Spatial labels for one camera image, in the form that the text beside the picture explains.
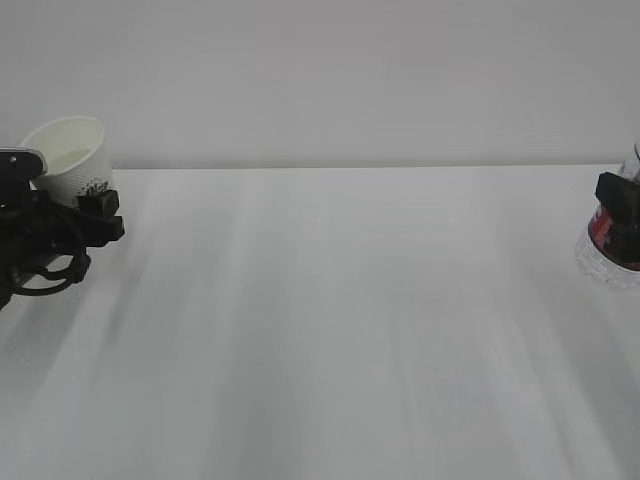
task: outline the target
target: bottle label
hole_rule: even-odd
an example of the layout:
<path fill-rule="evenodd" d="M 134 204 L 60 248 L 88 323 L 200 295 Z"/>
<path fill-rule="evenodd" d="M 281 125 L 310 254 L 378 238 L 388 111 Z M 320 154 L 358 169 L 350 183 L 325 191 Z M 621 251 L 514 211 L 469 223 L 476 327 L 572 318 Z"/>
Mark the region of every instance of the bottle label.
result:
<path fill-rule="evenodd" d="M 611 260 L 612 262 L 629 270 L 633 270 L 636 272 L 640 271 L 640 262 L 633 262 L 633 263 L 620 262 L 615 258 L 614 255 L 611 254 L 611 252 L 608 251 L 607 237 L 609 234 L 609 228 L 611 228 L 612 223 L 613 222 L 611 221 L 609 212 L 607 212 L 606 209 L 602 208 L 602 205 L 600 205 L 596 209 L 596 213 L 593 215 L 593 218 L 589 222 L 589 227 L 587 229 L 589 232 L 589 237 L 591 238 L 591 241 L 593 242 L 595 247 L 598 249 L 598 251 L 602 253 L 605 257 L 607 257 L 609 260 Z"/>

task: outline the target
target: clear plastic bottle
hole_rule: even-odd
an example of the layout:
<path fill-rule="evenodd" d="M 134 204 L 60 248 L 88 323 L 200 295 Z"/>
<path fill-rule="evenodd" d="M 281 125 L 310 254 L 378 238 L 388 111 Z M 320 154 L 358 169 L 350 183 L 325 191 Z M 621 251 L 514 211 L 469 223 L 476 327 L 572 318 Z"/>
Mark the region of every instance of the clear plastic bottle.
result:
<path fill-rule="evenodd" d="M 640 184 L 639 152 L 640 143 L 636 144 L 633 155 L 629 156 L 618 172 L 621 177 L 632 180 L 637 184 Z M 593 224 L 601 218 L 602 214 L 602 207 L 598 207 L 587 228 L 578 239 L 578 243 L 576 243 L 575 254 L 578 267 L 594 282 L 611 289 L 620 290 L 640 287 L 640 271 L 626 268 L 610 260 L 598 250 L 593 240 L 591 240 L 589 232 L 592 231 Z M 640 268 L 640 265 L 633 264 L 630 267 Z"/>

